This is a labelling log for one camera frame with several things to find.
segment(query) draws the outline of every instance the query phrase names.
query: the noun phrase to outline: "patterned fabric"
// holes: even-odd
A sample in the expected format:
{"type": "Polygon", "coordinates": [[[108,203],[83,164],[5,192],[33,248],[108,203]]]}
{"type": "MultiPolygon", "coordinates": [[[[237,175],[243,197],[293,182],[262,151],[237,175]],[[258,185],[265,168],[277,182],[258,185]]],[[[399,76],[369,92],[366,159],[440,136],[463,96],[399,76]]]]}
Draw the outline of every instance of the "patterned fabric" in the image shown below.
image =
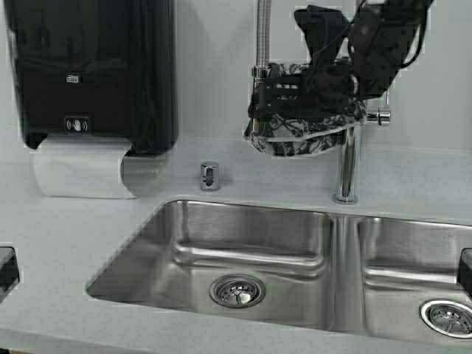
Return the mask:
{"type": "MultiPolygon", "coordinates": [[[[300,74],[309,67],[308,64],[274,65],[281,76],[300,74]]],[[[340,133],[363,124],[366,115],[365,104],[352,99],[343,114],[319,122],[291,119],[275,114],[270,122],[258,122],[257,131],[252,130],[250,122],[244,137],[258,151],[272,156],[285,158],[317,156],[340,145],[340,133]]]]}

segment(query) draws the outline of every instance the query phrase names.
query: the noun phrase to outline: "stainless steel sink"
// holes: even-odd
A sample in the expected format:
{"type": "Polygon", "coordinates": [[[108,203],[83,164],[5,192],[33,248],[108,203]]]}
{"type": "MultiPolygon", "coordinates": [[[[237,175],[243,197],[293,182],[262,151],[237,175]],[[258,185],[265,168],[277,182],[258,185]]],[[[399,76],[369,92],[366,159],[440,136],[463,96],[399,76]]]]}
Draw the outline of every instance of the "stainless steel sink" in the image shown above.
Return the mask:
{"type": "Polygon", "coordinates": [[[472,300],[457,285],[467,248],[471,227],[176,201],[150,219],[88,293],[472,349],[472,300]]]}
{"type": "MultiPolygon", "coordinates": [[[[173,202],[88,293],[114,302],[329,330],[331,225],[328,216],[315,212],[173,202]],[[231,275],[262,283],[262,301],[247,308],[218,304],[212,286],[218,280],[225,285],[224,277],[231,275]]],[[[220,294],[224,304],[232,303],[231,291],[238,295],[249,286],[244,279],[229,285],[220,294]]]]}
{"type": "MultiPolygon", "coordinates": [[[[373,218],[360,222],[358,231],[368,333],[472,349],[472,340],[438,333],[421,316],[429,302],[472,308],[471,298],[457,284],[461,251],[472,248],[472,228],[373,218]]],[[[435,314],[442,316],[435,319],[440,327],[445,325],[449,335],[472,332],[472,317],[459,318],[451,311],[435,314]]]]}

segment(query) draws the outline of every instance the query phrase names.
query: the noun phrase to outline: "flexible metal hose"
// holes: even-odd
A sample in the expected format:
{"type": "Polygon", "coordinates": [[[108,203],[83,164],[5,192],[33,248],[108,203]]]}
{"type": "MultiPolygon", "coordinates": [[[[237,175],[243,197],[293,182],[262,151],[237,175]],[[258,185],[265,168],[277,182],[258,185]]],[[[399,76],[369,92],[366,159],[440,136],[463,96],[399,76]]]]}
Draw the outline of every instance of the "flexible metal hose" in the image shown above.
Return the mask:
{"type": "Polygon", "coordinates": [[[258,0],[256,68],[267,69],[270,60],[272,0],[258,0]]]}

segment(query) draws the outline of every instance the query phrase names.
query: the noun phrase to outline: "faucet handle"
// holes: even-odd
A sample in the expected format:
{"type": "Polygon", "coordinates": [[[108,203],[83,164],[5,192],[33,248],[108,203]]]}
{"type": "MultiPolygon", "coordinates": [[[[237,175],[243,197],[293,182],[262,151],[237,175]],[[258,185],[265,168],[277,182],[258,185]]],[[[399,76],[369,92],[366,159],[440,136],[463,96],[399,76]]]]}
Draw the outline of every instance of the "faucet handle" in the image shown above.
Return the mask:
{"type": "Polygon", "coordinates": [[[200,187],[206,191],[220,189],[220,165],[217,162],[203,162],[201,164],[200,187]]]}
{"type": "Polygon", "coordinates": [[[387,126],[392,120],[392,109],[390,108],[390,89],[383,96],[383,105],[367,110],[367,122],[375,123],[381,127],[387,126]]]}

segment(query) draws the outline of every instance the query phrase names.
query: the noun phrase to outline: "dispenser logo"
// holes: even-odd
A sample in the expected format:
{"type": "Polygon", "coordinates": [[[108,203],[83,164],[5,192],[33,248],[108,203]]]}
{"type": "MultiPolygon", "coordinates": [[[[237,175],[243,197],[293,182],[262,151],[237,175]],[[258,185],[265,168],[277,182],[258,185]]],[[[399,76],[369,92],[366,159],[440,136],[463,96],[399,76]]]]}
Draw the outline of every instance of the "dispenser logo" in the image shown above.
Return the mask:
{"type": "Polygon", "coordinates": [[[80,76],[79,75],[67,75],[66,76],[66,82],[67,83],[79,83],[80,82],[80,76]]]}
{"type": "Polygon", "coordinates": [[[90,118],[87,116],[66,116],[64,128],[67,134],[89,134],[91,133],[90,118]]]}

